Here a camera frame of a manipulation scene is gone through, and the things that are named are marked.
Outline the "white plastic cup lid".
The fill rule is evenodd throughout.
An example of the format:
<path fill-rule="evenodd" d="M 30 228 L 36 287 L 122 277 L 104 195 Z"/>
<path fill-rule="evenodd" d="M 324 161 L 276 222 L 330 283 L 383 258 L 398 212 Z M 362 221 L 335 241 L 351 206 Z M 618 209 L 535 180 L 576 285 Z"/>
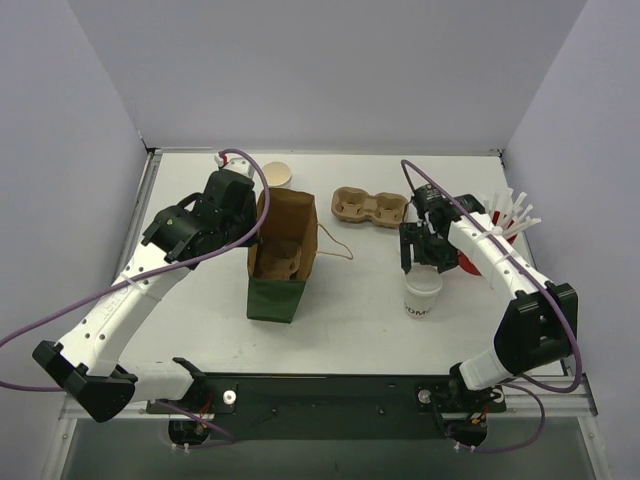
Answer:
<path fill-rule="evenodd" d="M 442 289 L 443 280 L 436 269 L 426 265 L 416 265 L 405 275 L 405 285 L 412 295 L 437 296 Z"/>

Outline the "white paper coffee cup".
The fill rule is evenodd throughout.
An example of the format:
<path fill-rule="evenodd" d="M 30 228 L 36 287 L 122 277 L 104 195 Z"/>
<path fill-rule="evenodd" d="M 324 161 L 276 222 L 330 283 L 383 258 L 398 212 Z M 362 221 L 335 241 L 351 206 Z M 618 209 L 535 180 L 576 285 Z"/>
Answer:
<path fill-rule="evenodd" d="M 413 319 L 424 319 L 432 310 L 439 295 L 443 279 L 438 271 L 427 265 L 414 265 L 405 275 L 403 306 Z"/>

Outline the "brown green paper bag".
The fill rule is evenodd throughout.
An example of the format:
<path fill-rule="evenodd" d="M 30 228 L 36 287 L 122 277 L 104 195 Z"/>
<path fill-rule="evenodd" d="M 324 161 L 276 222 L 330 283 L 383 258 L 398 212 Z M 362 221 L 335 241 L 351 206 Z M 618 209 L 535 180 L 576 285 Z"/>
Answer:
<path fill-rule="evenodd" d="M 257 244 L 248 251 L 246 316 L 277 323 L 293 321 L 320 253 L 315 196 L 286 188 L 261 194 L 257 213 L 266 216 Z"/>

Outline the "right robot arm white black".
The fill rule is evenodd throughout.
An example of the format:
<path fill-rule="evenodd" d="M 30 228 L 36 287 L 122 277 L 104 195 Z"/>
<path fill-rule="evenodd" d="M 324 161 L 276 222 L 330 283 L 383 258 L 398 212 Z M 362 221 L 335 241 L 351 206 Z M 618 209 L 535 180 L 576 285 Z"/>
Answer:
<path fill-rule="evenodd" d="M 577 293 L 524 259 L 474 196 L 447 198 L 425 184 L 414 190 L 411 203 L 418 219 L 399 227 L 408 286 L 418 290 L 429 271 L 454 269 L 466 256 L 506 303 L 490 347 L 451 370 L 463 391 L 486 390 L 576 353 Z"/>

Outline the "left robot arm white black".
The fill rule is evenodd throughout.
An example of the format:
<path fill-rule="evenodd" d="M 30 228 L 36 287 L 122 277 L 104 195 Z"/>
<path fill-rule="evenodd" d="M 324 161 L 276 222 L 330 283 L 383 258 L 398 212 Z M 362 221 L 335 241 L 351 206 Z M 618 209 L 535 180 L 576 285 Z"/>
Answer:
<path fill-rule="evenodd" d="M 171 400 L 183 411 L 204 402 L 200 371 L 183 359 L 123 366 L 119 359 L 163 297 L 198 257 L 233 242 L 253 244 L 257 221 L 254 169 L 234 160 L 214 171 L 201 192 L 159 211 L 115 281 L 115 291 L 58 341 L 42 341 L 34 360 L 97 422 L 136 401 Z"/>

